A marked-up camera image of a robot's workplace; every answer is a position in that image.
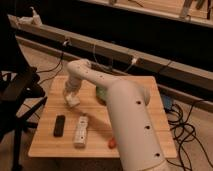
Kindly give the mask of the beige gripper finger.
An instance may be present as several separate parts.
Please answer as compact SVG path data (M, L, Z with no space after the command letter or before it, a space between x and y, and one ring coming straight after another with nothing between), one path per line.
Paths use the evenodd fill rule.
M68 94L67 93L65 93L65 94L63 94L64 95L64 99L65 99L65 101L68 101Z

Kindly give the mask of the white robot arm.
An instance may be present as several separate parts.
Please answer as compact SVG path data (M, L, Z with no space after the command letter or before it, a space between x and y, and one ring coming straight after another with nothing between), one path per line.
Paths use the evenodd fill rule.
M93 70L87 59L67 64L64 95L70 107L83 80L106 90L106 105L124 171L170 171L153 128L149 91L133 81Z

